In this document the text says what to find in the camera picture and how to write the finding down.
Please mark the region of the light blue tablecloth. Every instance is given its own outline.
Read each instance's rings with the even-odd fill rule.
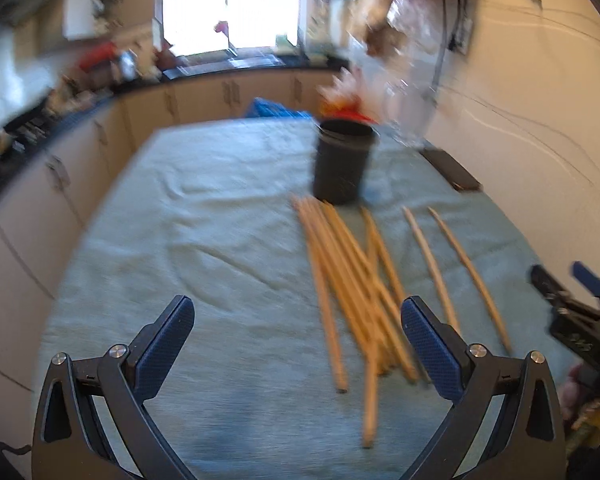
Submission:
[[[339,319],[350,391],[337,394],[304,236],[289,202],[291,193],[308,193],[315,137],[312,121],[270,119],[157,134],[74,254],[43,338],[39,384],[55,352],[102,355],[129,342],[175,294],[186,294],[196,305],[195,327],[146,405],[195,475],[399,478],[449,403],[397,372],[380,379],[376,446],[361,448],[363,361]],[[548,305],[526,282],[537,257],[487,196],[455,192],[420,155],[382,135],[364,197],[408,293],[443,319],[403,205],[429,239],[465,340],[502,353],[478,291],[427,212],[433,206],[483,276],[515,354],[538,349],[563,376],[573,357],[546,334]],[[357,210],[340,212],[361,235]],[[114,433],[110,419],[105,425]],[[489,432],[486,425],[464,468],[475,464]],[[132,468],[118,437],[113,444]]]

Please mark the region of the black cup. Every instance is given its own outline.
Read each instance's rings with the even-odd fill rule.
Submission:
[[[376,133],[367,124],[323,121],[315,155],[314,196],[334,205],[355,201],[375,140]]]

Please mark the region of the screw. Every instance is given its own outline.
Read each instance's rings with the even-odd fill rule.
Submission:
[[[126,352],[126,346],[124,345],[113,345],[110,349],[109,349],[109,355],[113,358],[120,358],[122,357]]]
[[[541,365],[542,363],[544,363],[545,358],[538,350],[534,350],[533,352],[531,352],[531,360]]]
[[[480,344],[469,346],[469,352],[471,352],[471,355],[474,357],[484,357],[487,355],[487,349]]]
[[[58,352],[51,358],[51,362],[55,365],[61,365],[66,361],[66,354],[64,352]]]

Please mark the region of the smartphone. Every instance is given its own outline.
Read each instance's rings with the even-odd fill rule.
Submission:
[[[420,153],[456,191],[482,190],[480,182],[445,150],[426,148]]]

